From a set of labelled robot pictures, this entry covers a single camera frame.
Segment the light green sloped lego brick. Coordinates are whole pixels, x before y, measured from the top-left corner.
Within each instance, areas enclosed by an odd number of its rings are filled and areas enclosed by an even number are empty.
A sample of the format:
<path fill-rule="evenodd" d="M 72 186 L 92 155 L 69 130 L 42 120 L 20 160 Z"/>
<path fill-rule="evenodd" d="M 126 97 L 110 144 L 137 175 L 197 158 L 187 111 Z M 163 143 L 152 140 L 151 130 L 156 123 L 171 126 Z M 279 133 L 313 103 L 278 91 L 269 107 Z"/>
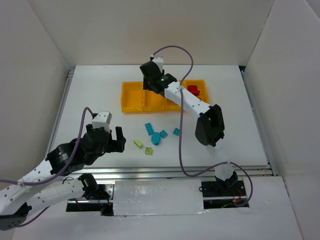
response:
<path fill-rule="evenodd" d="M 140 149 L 143 147 L 143 143 L 138 139 L 133 140 L 133 143 Z"/>

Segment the red oval lego brick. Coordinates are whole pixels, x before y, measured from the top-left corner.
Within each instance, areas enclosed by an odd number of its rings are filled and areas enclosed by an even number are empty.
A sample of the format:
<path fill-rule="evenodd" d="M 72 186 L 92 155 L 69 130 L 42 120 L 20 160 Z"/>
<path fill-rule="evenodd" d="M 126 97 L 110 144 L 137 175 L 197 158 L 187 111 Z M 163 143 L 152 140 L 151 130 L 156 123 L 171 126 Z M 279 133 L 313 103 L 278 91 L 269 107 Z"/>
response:
<path fill-rule="evenodd" d="M 197 87 L 196 85 L 188 85 L 188 86 L 187 86 L 187 90 L 188 90 L 189 92 L 191 92 L 191 91 L 196 91 L 196 90 L 198 90 L 198 87 Z"/>

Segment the red rectangular lego brick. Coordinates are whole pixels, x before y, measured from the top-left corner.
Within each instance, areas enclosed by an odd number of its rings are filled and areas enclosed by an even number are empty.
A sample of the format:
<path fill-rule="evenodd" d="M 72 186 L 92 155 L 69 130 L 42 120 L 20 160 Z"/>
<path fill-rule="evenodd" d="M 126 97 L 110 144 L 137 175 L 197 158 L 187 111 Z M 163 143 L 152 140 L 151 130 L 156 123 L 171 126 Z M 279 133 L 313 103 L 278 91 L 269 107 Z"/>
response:
<path fill-rule="evenodd" d="M 191 93 L 195 96 L 199 96 L 200 95 L 200 91 L 199 90 L 193 90 L 191 91 Z"/>

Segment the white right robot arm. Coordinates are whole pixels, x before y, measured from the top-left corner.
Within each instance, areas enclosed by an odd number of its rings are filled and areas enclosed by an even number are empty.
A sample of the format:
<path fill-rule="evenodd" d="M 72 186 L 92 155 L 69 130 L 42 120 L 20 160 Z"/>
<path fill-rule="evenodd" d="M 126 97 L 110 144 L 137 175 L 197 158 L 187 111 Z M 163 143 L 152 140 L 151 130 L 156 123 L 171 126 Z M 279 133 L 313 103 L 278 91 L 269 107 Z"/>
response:
<path fill-rule="evenodd" d="M 187 173 L 182 160 L 182 135 L 183 135 L 183 114 L 187 112 L 196 119 L 195 137 L 204 146 L 213 147 L 219 150 L 217 143 L 223 140 L 225 123 L 222 109 L 219 105 L 210 105 L 199 99 L 177 80 L 163 69 L 162 57 L 152 57 L 151 60 L 142 64 L 139 69 L 143 75 L 143 89 L 152 91 L 155 94 L 174 102 L 180 106 L 180 133 L 178 144 L 179 164 L 182 172 L 187 177 L 198 177 L 209 170 L 214 169 L 215 179 L 221 188 L 230 190 L 238 181 L 238 176 L 228 161 L 217 163 L 199 173 Z"/>

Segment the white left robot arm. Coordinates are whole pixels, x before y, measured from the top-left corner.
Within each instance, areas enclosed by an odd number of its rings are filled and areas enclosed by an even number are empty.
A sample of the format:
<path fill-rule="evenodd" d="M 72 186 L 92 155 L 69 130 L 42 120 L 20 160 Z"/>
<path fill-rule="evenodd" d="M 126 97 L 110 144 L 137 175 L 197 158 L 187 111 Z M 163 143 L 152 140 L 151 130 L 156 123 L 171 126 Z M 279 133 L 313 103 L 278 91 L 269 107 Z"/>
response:
<path fill-rule="evenodd" d="M 57 187 L 52 182 L 42 183 L 57 175 L 55 181 L 66 179 L 73 172 L 80 171 L 86 165 L 92 165 L 105 153 L 122 153 L 126 138 L 120 126 L 115 128 L 116 139 L 103 127 L 86 126 L 86 133 L 76 143 L 76 139 L 60 144 L 29 174 L 27 180 L 32 185 L 22 182 L 10 185 L 0 192 L 0 229 L 11 230 L 25 226 L 27 217 L 45 210 L 59 202 L 77 198 L 109 200 L 111 195 L 100 187 L 90 173 L 84 173 L 72 180 L 67 180 Z"/>

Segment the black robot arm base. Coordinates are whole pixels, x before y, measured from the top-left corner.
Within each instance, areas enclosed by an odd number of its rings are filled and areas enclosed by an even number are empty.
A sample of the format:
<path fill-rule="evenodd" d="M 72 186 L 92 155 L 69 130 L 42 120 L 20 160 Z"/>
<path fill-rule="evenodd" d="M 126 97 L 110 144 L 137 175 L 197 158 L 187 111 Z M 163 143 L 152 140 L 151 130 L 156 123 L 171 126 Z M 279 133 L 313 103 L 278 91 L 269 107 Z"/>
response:
<path fill-rule="evenodd" d="M 82 184 L 81 198 L 96 201 L 98 210 L 103 216 L 113 216 L 113 184 L 98 184 L 91 173 L 84 173 L 77 178 Z"/>

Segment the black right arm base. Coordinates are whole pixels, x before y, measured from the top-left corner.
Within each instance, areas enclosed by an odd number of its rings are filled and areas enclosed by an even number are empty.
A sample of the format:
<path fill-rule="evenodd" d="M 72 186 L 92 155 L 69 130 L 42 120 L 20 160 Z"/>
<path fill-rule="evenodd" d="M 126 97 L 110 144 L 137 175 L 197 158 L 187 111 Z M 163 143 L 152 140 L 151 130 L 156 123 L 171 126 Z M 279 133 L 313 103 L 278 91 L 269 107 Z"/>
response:
<path fill-rule="evenodd" d="M 198 190 L 202 193 L 205 210 L 236 208 L 237 201 L 241 205 L 247 200 L 242 180 L 238 180 L 230 189 L 223 188 L 216 181 L 202 181 Z"/>

